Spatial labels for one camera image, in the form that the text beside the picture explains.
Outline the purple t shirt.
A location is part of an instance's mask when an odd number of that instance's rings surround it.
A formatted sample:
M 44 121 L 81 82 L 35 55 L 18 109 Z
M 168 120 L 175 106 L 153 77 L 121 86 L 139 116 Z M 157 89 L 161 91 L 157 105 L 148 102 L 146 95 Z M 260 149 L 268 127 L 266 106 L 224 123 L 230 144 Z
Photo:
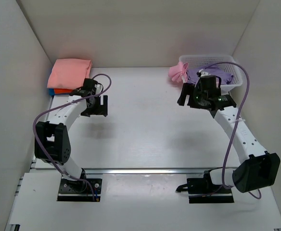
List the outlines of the purple t shirt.
M 204 71 L 207 72 L 209 75 L 215 75 L 217 77 L 220 77 L 222 85 L 230 84 L 233 79 L 233 75 L 231 73 L 223 71 L 218 67 L 218 65 L 213 65 L 209 68 L 205 68 L 205 66 L 200 66 L 193 69 L 187 69 L 187 82 L 196 85 L 199 79 L 199 77 L 197 76 L 197 72 L 201 69 L 204 69 Z

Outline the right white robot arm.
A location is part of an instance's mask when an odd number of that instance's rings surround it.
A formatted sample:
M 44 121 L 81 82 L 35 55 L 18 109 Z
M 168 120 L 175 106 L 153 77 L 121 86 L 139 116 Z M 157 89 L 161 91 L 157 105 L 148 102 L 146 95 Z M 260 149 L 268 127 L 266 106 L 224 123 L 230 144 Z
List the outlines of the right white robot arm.
M 222 168 L 209 172 L 202 181 L 203 189 L 213 193 L 220 185 L 235 187 L 242 193 L 271 186 L 280 166 L 276 153 L 269 153 L 254 137 L 240 116 L 240 108 L 228 94 L 223 95 L 217 76 L 200 77 L 197 84 L 184 83 L 178 105 L 203 109 L 223 128 L 239 159 L 237 168 Z

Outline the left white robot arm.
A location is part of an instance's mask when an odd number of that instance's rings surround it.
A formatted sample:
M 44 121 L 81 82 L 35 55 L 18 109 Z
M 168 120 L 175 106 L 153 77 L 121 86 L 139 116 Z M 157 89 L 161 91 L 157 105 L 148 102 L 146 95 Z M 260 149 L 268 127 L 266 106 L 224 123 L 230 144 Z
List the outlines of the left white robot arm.
M 72 90 L 66 103 L 54 108 L 45 122 L 34 123 L 35 157 L 54 166 L 71 187 L 81 192 L 87 187 L 85 170 L 71 157 L 69 130 L 80 116 L 108 116 L 108 96 L 98 81 L 87 78 L 83 86 Z

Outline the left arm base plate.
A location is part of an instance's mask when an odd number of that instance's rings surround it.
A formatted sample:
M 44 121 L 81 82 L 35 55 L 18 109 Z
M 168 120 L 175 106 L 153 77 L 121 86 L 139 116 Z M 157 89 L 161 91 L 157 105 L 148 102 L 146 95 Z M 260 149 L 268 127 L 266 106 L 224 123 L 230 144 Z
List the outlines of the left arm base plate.
M 84 182 L 70 181 L 62 178 L 57 201 L 60 202 L 99 202 L 101 200 L 102 179 L 87 179 L 93 191 Z

